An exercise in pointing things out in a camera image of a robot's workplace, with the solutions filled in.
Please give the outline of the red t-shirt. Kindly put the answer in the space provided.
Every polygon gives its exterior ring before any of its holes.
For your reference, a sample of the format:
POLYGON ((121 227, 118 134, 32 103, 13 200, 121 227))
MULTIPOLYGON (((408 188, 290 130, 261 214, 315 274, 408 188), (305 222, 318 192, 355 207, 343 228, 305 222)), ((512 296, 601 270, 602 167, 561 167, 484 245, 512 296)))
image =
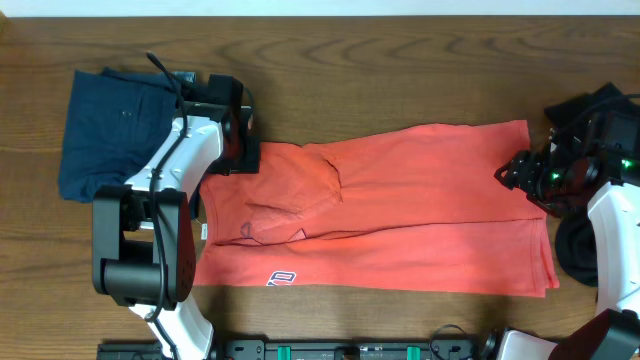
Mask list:
POLYGON ((202 181, 195 282, 542 297, 559 284, 546 214, 494 176, 529 144, 523 120, 265 142, 257 173, 202 181))

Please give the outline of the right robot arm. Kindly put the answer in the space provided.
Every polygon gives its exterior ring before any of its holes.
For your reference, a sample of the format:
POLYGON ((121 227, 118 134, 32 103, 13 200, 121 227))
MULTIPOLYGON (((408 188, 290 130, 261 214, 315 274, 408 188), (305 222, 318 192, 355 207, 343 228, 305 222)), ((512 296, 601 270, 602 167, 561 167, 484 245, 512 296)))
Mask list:
POLYGON ((554 216, 586 208, 595 240, 595 316, 553 342, 517 330, 503 333, 498 359, 630 359, 639 350, 639 160, 621 150, 591 151, 558 165, 552 153, 521 151, 496 173, 509 189, 554 216))

